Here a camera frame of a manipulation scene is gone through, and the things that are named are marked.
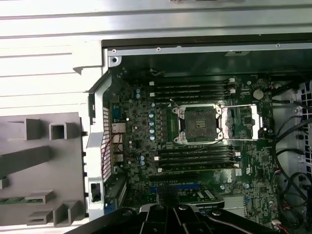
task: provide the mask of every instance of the ram slot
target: ram slot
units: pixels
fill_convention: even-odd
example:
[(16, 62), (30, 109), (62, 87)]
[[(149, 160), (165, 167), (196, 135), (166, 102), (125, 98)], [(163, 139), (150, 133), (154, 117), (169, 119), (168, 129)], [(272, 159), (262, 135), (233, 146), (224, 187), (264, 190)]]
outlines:
[(169, 154), (169, 153), (187, 153), (187, 152), (205, 152), (205, 151), (216, 151), (222, 149), (234, 149), (233, 146), (210, 146), (210, 147), (203, 147), (203, 148), (180, 148), (180, 149), (163, 149), (158, 150), (158, 155), (162, 154)]
[(193, 82), (171, 82), (171, 83), (163, 83), (163, 82), (154, 82), (155, 88), (163, 89), (167, 87), (179, 87), (179, 86), (223, 86), (228, 85), (228, 80), (214, 80), (214, 81), (193, 81)]
[(199, 164), (185, 164), (185, 165), (165, 165), (158, 168), (158, 172), (172, 173), (172, 172), (190, 172), (190, 171), (207, 171), (236, 168), (235, 162), (216, 160), (214, 162), (202, 162)]

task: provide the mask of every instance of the black cable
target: black cable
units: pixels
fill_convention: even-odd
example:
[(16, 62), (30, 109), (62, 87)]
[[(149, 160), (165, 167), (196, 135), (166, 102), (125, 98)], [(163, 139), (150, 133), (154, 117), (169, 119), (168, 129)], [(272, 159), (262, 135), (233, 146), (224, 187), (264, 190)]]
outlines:
[[(294, 180), (297, 176), (299, 176), (299, 175), (304, 175), (306, 178), (308, 178), (310, 184), (312, 184), (312, 179), (309, 178), (308, 175), (305, 174), (305, 173), (303, 173), (303, 172), (296, 172), (296, 173), (292, 174), (291, 177), (290, 177), (290, 180), (293, 181), (293, 180)], [(292, 185), (288, 182), (288, 184), (287, 184), (285, 190), (284, 190), (283, 192), (281, 192), (280, 195), (281, 195), (281, 196), (284, 196), (284, 195), (289, 191), (289, 189), (290, 189), (291, 187), (292, 187)]]
[(304, 152), (302, 150), (299, 150), (296, 148), (289, 148), (289, 149), (283, 149), (283, 150), (278, 151), (276, 153), (276, 156), (279, 156), (280, 154), (282, 154), (284, 152), (294, 152), (294, 153), (299, 154), (299, 155), (304, 155)]
[(301, 189), (295, 184), (295, 182), (293, 182), (290, 177), (286, 174), (286, 172), (284, 171), (281, 163), (279, 162), (278, 160), (278, 156), (277, 155), (280, 155), (281, 154), (280, 152), (278, 153), (275, 153), (275, 151), (273, 151), (272, 153), (272, 156), (273, 158), (275, 159), (276, 161), (276, 164), (278, 166), (278, 168), (281, 170), (281, 173), (283, 174), (283, 176), (286, 178), (286, 180), (288, 180), (288, 182), (297, 190), (298, 194), (300, 195), (300, 197), (303, 199), (303, 200), (307, 200), (307, 196), (305, 196), (305, 194), (301, 191)]
[(278, 136), (276, 139), (275, 139), (275, 144), (279, 143), (282, 139), (284, 139), (285, 137), (287, 137), (289, 134), (293, 133), (294, 131), (300, 129), (301, 127), (309, 124), (309, 123), (312, 123), (312, 118), (310, 119), (307, 119), (305, 121), (302, 121), (301, 123), (291, 127), (290, 129), (288, 129), (287, 131), (285, 131), (282, 135)]
[(299, 101), (289, 101), (289, 100), (283, 100), (283, 101), (281, 101), (281, 100), (272, 99), (272, 102), (273, 102), (273, 103), (278, 103), (278, 104), (295, 104), (295, 105), (297, 105), (297, 106), (301, 106), (302, 108), (304, 108), (304, 109), (306, 109), (306, 110), (312, 112), (312, 107), (307, 106), (307, 105), (305, 105), (305, 104), (302, 104), (302, 103), (299, 102)]
[(302, 118), (302, 116), (290, 116), (288, 119), (286, 119), (286, 120), (282, 123), (282, 125), (280, 126), (280, 128), (278, 129), (278, 131), (277, 131), (277, 133), (276, 133), (277, 136), (281, 133), (281, 131), (282, 131), (282, 129), (285, 127), (285, 125), (286, 125), (290, 120), (292, 120), (293, 118)]

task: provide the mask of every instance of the cable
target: cable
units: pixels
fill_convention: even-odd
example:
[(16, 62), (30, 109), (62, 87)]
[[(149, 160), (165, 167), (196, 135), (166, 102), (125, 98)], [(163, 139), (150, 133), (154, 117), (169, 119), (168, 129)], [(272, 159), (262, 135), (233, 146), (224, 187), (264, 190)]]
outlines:
[(275, 144), (279, 143), (282, 139), (284, 139), (285, 137), (287, 137), (289, 134), (293, 133), (294, 131), (300, 129), (301, 127), (309, 124), (309, 123), (312, 123), (312, 118), (310, 119), (307, 119), (305, 121), (302, 121), (301, 123), (291, 127), (290, 129), (288, 129), (287, 131), (285, 131), (282, 135), (278, 136), (276, 139), (275, 139)]
[[(310, 177), (308, 177), (308, 175), (305, 174), (305, 173), (303, 173), (303, 172), (296, 172), (296, 173), (292, 174), (291, 177), (290, 177), (290, 180), (293, 181), (297, 176), (300, 176), (300, 175), (304, 175), (306, 178), (308, 178), (310, 184), (312, 184), (312, 179), (311, 179)], [(288, 184), (287, 184), (285, 190), (284, 190), (283, 192), (281, 192), (280, 195), (281, 195), (281, 196), (284, 196), (284, 195), (289, 191), (289, 189), (290, 189), (291, 187), (292, 187), (292, 185), (288, 182)]]
[(307, 197), (305, 196), (305, 194), (301, 191), (301, 189), (295, 184), (294, 181), (292, 181), (290, 179), (290, 177), (286, 174), (286, 172), (284, 171), (282, 165), (280, 164), (279, 160), (278, 160), (278, 155), (280, 155), (281, 153), (278, 152), (278, 153), (275, 153), (275, 151), (273, 151), (272, 153), (272, 156), (273, 158), (275, 159), (276, 161), (276, 164), (278, 165), (278, 168), (281, 170), (281, 173), (283, 174), (283, 176), (286, 178), (286, 180), (288, 180), (288, 182), (297, 190), (298, 194), (300, 195), (300, 197), (303, 199), (303, 200), (307, 200)]
[(273, 103), (277, 103), (277, 104), (295, 104), (297, 106), (301, 106), (302, 108), (312, 112), (312, 107), (310, 106), (307, 106), (305, 104), (302, 104), (301, 102), (299, 101), (290, 101), (290, 100), (275, 100), (275, 99), (272, 99), (272, 102)]
[(280, 150), (276, 153), (276, 156), (279, 156), (280, 154), (284, 153), (284, 152), (294, 152), (298, 155), (304, 155), (304, 152), (302, 150), (296, 149), (296, 148), (289, 148), (289, 149), (283, 149)]
[(278, 131), (277, 131), (277, 133), (276, 133), (277, 136), (281, 133), (281, 131), (282, 131), (282, 129), (285, 127), (285, 125), (286, 125), (290, 120), (292, 120), (293, 118), (302, 118), (302, 116), (290, 116), (287, 120), (285, 120), (285, 121), (282, 123), (282, 125), (281, 125), (280, 128), (278, 129)]
[(106, 149), (107, 149), (107, 146), (111, 143), (111, 141), (113, 140), (114, 136), (117, 136), (117, 135), (121, 135), (121, 133), (115, 133), (111, 136), (111, 138), (108, 140), (107, 143), (105, 143), (105, 147), (104, 147), (104, 151), (102, 153), (102, 156), (101, 156), (101, 172), (102, 172), (102, 176), (103, 176), (103, 170), (104, 170), (104, 156), (105, 156), (105, 153), (106, 153)]
[(290, 234), (285, 228), (283, 228), (281, 225), (277, 225), (281, 230), (283, 230), (286, 234)]
[(214, 143), (212, 143), (212, 144), (209, 144), (209, 145), (207, 145), (207, 146), (205, 146), (205, 147), (199, 148), (198, 150), (194, 150), (193, 152), (198, 152), (198, 151), (204, 150), (204, 149), (209, 148), (209, 147), (212, 146), (212, 145), (216, 145), (216, 144), (218, 144), (218, 143), (220, 143), (220, 142), (222, 142), (222, 141), (223, 141), (223, 138), (220, 139), (220, 140), (218, 140), (218, 141), (216, 141), (216, 142), (214, 142)]

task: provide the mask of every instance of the gray plastic bracket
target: gray plastic bracket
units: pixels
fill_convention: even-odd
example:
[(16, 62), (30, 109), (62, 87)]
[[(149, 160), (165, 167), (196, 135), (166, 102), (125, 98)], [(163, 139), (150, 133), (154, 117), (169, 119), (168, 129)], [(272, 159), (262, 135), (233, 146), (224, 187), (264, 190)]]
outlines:
[(79, 206), (79, 201), (67, 201), (53, 210), (54, 227), (69, 227), (80, 215)]
[(4, 176), (0, 179), (0, 189), (4, 189), (6, 187), (9, 187), (9, 179)]
[(53, 218), (51, 211), (36, 211), (27, 217), (27, 225), (44, 225), (50, 222)]
[(50, 123), (49, 125), (50, 140), (67, 140), (75, 138), (76, 135), (76, 127), (74, 123)]
[(33, 192), (29, 196), (25, 197), (25, 200), (42, 200), (41, 204), (47, 204), (53, 198), (54, 198), (53, 190), (41, 190)]
[(8, 123), (24, 125), (24, 136), (22, 138), (14, 138), (9, 140), (37, 140), (41, 138), (42, 130), (40, 119), (26, 118), (21, 121), (9, 121)]

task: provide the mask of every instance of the metal side panel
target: metal side panel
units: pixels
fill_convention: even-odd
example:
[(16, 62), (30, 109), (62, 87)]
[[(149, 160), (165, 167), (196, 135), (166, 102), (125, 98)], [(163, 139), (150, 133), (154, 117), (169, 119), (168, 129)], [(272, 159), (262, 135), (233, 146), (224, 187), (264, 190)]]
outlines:
[(128, 39), (312, 32), (309, 0), (33, 2), (1, 1), (0, 39), (55, 36)]

